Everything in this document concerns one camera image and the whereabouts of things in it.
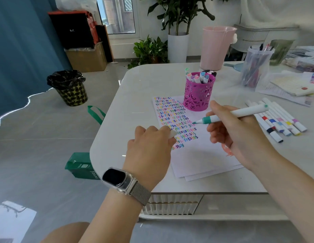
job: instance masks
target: knee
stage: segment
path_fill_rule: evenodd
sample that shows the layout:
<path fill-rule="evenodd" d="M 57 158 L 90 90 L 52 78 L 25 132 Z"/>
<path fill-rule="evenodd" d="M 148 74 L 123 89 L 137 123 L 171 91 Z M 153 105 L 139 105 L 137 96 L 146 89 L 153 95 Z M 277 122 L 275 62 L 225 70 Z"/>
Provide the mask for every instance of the knee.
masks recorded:
<path fill-rule="evenodd" d="M 78 243 L 86 231 L 88 222 L 76 222 L 59 227 L 49 233 L 41 243 Z"/>

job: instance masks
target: pink metal pen holder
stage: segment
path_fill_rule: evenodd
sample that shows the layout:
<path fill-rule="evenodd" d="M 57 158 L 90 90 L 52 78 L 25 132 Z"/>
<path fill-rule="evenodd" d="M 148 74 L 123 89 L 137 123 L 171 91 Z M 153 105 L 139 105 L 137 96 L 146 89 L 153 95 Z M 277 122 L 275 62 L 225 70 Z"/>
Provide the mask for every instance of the pink metal pen holder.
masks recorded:
<path fill-rule="evenodd" d="M 200 76 L 200 72 L 192 73 L 192 75 Z M 197 84 L 186 78 L 183 104 L 188 110 L 200 112 L 208 108 L 216 78 L 210 73 L 206 73 L 206 75 L 209 75 L 209 82 L 207 84 Z"/>

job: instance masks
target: trash can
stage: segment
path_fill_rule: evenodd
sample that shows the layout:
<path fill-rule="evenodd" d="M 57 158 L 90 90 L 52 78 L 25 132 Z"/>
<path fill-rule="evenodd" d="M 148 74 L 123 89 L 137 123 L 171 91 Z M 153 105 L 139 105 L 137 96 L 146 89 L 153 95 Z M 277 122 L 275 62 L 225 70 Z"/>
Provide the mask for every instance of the trash can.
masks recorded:
<path fill-rule="evenodd" d="M 88 100 L 83 84 L 85 79 L 80 71 L 65 70 L 48 76 L 47 84 L 57 90 L 68 106 L 79 106 Z"/>

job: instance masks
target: blue curtain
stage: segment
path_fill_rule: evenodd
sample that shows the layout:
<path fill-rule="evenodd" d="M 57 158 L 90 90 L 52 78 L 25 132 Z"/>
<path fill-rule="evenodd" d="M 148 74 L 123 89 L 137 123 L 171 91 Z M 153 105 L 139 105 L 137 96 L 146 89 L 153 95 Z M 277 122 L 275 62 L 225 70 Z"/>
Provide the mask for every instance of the blue curtain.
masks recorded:
<path fill-rule="evenodd" d="M 46 77 L 71 69 L 47 12 L 54 0 L 0 0 L 0 116 L 50 87 Z"/>

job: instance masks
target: floor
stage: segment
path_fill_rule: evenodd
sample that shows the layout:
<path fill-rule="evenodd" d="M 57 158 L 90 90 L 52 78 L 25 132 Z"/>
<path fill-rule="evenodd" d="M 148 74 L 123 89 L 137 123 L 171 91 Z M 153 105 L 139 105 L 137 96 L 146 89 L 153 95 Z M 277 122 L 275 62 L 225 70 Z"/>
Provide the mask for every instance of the floor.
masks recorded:
<path fill-rule="evenodd" d="M 89 152 L 99 124 L 87 106 L 105 113 L 127 63 L 84 73 L 88 102 L 69 107 L 51 89 L 9 114 L 0 127 L 0 243 L 35 243 L 62 225 L 91 221 L 107 188 L 64 170 L 73 152 Z M 144 221 L 131 242 L 300 242 L 290 222 Z"/>

